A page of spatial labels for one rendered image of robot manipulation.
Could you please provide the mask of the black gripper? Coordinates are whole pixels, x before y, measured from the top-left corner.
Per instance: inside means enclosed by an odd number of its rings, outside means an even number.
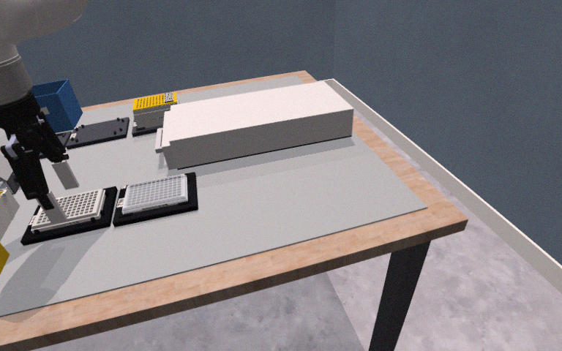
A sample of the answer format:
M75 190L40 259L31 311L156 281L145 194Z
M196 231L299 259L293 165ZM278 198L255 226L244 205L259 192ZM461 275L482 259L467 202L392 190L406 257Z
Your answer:
M52 162L65 190L78 188L79 183L67 163L69 155L63 155L66 153L65 147L45 114L40 112L31 91L20 99L0 105L0 128L5 131L9 141L0 150L7 158L26 199L37 198L36 201L51 224L66 221L66 214L48 189L40 163L40 152ZM25 152L30 150L33 151Z

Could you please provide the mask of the grey bench mat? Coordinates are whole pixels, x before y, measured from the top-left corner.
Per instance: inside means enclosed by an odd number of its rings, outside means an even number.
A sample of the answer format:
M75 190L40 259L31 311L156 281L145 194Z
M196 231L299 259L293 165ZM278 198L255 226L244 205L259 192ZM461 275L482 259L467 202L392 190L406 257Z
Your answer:
M129 117L127 137L67 150L79 188L40 159L55 198L116 186L110 227L24 246L37 209L21 187L1 245L0 317L279 249L428 208L352 137L181 170L156 154L157 133L132 136L133 105L84 111L76 127ZM121 186L196 174L198 210L113 226Z

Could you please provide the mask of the blue open-top bin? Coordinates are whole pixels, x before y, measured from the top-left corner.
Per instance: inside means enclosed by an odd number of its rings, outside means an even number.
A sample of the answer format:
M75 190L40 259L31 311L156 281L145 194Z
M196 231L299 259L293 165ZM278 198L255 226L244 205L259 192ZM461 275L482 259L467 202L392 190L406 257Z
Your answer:
M33 85L30 91L55 133L76 127L83 111L69 79Z

